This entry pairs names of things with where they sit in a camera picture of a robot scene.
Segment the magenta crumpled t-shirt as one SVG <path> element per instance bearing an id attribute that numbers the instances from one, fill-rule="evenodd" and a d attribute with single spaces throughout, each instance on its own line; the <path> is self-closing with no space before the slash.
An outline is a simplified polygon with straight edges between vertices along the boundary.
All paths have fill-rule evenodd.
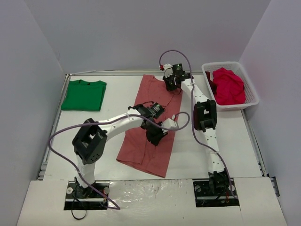
<path id="1" fill-rule="evenodd" d="M 241 78 L 232 70 L 219 68 L 213 71 L 213 80 L 217 85 L 215 100 L 219 105 L 240 105 L 246 100 L 245 86 Z"/>

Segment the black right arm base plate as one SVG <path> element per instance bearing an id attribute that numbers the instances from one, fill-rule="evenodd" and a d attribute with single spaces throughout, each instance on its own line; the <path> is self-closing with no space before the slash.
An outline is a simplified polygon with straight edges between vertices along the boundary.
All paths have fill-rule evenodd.
<path id="1" fill-rule="evenodd" d="M 217 193 L 211 190 L 209 179 L 194 179 L 193 188 L 197 208 L 239 206 L 239 200 L 235 198 L 238 195 L 234 179 L 231 179 L 230 186 L 222 188 Z"/>

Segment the dark red garment in basket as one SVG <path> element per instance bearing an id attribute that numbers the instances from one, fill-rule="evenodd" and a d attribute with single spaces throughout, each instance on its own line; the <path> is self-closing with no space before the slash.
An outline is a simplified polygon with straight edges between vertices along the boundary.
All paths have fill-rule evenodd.
<path id="1" fill-rule="evenodd" d="M 207 80 L 209 82 L 209 85 L 210 85 L 212 93 L 216 94 L 217 85 L 211 80 L 210 72 L 209 71 L 205 71 L 205 73 L 206 73 L 206 77 L 207 77 Z"/>

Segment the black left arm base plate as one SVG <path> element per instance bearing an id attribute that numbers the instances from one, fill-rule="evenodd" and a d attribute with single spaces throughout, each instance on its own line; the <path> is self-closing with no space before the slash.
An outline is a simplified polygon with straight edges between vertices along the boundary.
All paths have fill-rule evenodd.
<path id="1" fill-rule="evenodd" d="M 107 210 L 108 201 L 87 187 L 81 189 L 75 181 L 69 181 L 63 210 Z"/>

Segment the green folded t-shirt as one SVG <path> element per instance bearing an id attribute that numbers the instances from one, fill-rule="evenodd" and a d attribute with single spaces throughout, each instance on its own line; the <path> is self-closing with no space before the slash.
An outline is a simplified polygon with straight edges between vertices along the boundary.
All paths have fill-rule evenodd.
<path id="1" fill-rule="evenodd" d="M 70 81 L 64 101 L 61 105 L 63 111 L 89 111 L 101 110 L 107 83 L 104 81 Z"/>

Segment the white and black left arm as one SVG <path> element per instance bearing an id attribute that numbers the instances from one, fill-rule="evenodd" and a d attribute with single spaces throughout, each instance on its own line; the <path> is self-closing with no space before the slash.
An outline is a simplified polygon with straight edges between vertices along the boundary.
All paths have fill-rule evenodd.
<path id="1" fill-rule="evenodd" d="M 78 192 L 84 197 L 91 196 L 95 191 L 95 163 L 104 152 L 105 144 L 114 136 L 134 128 L 146 130 L 146 139 L 157 146 L 167 134 L 159 128 L 162 122 L 155 120 L 164 112 L 164 108 L 157 102 L 150 107 L 138 104 L 129 107 L 128 111 L 117 120 L 117 116 L 105 120 L 105 125 L 81 127 L 72 141 L 77 156 L 79 172 L 75 177 Z"/>

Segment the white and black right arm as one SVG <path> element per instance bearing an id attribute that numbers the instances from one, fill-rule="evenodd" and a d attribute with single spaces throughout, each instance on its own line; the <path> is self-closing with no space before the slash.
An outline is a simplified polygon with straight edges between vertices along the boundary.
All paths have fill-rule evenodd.
<path id="1" fill-rule="evenodd" d="M 216 102 L 208 99 L 195 83 L 190 73 L 186 73 L 182 64 L 165 64 L 160 66 L 164 72 L 163 81 L 168 91 L 180 89 L 191 100 L 191 124 L 192 133 L 202 132 L 205 141 L 202 146 L 206 147 L 209 190 L 213 194 L 220 194 L 229 186 L 229 177 L 225 164 L 219 154 L 216 138 L 217 110 Z"/>

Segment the white plastic basket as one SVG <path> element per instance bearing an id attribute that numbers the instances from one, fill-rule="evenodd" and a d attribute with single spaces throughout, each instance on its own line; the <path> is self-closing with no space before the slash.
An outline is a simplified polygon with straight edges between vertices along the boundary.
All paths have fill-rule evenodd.
<path id="1" fill-rule="evenodd" d="M 259 103 L 255 88 L 240 63 L 205 63 L 202 72 L 218 111 L 242 110 Z"/>

